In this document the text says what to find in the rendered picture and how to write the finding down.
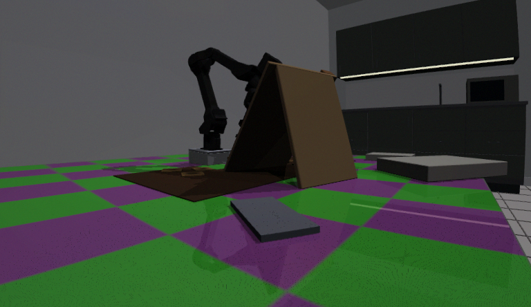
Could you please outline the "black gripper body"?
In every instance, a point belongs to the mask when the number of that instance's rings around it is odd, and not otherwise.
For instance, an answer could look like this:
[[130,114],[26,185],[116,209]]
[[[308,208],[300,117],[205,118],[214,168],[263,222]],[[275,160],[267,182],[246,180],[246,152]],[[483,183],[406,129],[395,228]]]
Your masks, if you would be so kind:
[[[258,86],[258,85],[257,85],[257,86]],[[257,86],[255,87],[255,89],[249,89],[249,90],[248,90],[247,95],[246,95],[246,97],[245,97],[245,99],[244,99],[244,102],[243,102],[243,103],[244,103],[244,106],[246,106],[247,102],[251,102],[252,97],[253,97],[253,95],[254,95],[254,92],[255,92]]]

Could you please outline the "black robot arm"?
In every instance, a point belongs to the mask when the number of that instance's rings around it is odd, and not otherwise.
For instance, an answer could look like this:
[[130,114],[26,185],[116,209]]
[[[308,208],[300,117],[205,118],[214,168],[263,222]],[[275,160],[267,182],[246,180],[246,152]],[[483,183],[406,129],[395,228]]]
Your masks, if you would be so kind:
[[219,133],[224,133],[227,124],[225,110],[218,107],[209,78],[211,65],[215,62],[228,68],[236,79],[248,82],[245,91],[255,89],[267,62],[283,64],[269,53],[265,53],[259,65],[246,65],[223,54],[216,48],[207,48],[189,57],[188,64],[192,73],[197,77],[205,106],[204,122],[199,127],[199,132],[204,134],[204,143],[201,149],[209,151],[222,150]]

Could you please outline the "brown a-frame board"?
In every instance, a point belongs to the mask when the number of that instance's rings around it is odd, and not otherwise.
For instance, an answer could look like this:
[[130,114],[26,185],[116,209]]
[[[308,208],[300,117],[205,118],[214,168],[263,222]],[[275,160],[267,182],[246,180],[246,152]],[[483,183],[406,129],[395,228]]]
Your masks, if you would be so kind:
[[287,165],[298,188],[357,178],[335,76],[267,62],[223,171]]

